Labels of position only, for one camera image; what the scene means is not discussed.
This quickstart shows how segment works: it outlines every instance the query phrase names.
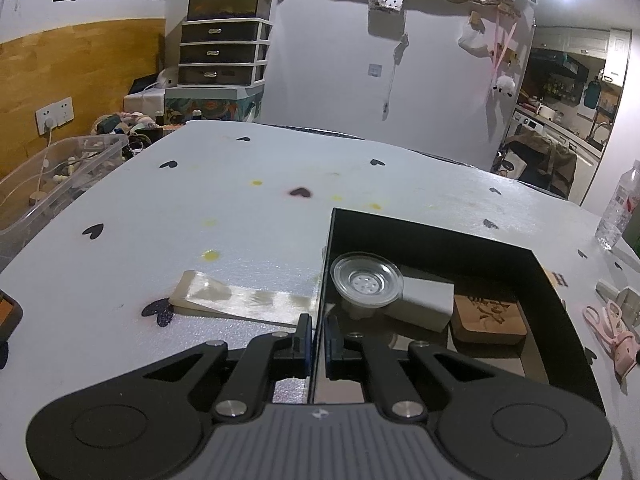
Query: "pink object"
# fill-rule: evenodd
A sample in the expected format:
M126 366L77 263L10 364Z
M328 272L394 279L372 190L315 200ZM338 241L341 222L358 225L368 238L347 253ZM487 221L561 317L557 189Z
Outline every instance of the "pink object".
M602 347L613 359L616 374L620 379L636 365L636 354L640 344L635 336L626 329L622 321L622 311L613 301L609 301L602 309L602 315L592 306L582 311L585 321L595 330Z

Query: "stuffed toy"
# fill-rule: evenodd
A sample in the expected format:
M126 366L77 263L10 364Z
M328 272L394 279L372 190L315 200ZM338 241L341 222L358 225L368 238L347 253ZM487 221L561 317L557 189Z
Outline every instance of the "stuffed toy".
M501 75L495 83L494 90L497 90L501 94L505 93L509 97L513 97L516 93L516 82L513 80L513 77Z

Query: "bottle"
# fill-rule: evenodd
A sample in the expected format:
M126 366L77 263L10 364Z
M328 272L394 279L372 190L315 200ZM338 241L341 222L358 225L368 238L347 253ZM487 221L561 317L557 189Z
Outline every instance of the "bottle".
M633 168L620 177L616 191L596 229L596 240L607 251L610 251L620 240L638 202L640 202L640 160L636 160Z

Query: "table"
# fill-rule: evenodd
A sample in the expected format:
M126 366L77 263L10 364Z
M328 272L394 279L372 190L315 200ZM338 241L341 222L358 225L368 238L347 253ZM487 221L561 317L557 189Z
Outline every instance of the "table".
M160 168L172 160L174 168ZM300 187L308 198L290 194ZM601 478L640 472L640 370L620 387L582 319L584 306L601 304L598 279L638 288L640 274L599 248L596 216L522 183L386 144L195 121L105 177L0 274L0 288L24 309L0 372L2 474L37 478L24 434L48 402L212 338L240 348L276 330L187 316L161 328L141 317L184 270L317 297L334 206L531 248L545 268L562 274L569 286L558 295L597 355L592 369L615 436ZM82 235L99 223L104 229L96 239ZM638 263L626 244L622 250ZM302 402L305 383L280 384L278 395Z

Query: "kitchen cabinet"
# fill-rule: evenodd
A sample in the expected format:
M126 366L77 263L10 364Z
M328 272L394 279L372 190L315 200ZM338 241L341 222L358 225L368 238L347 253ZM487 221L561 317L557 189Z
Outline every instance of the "kitchen cabinet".
M570 54L607 59L608 30L569 27L538 27L532 46Z
M604 75L602 76L604 81L620 87L624 84L630 46L631 32L627 30L611 31L607 62L604 65Z
M565 52L607 59L609 32L586 28L570 28L567 30L568 33L565 34Z
M533 35L533 48L546 48L547 50L564 50L564 29L560 27L537 27Z

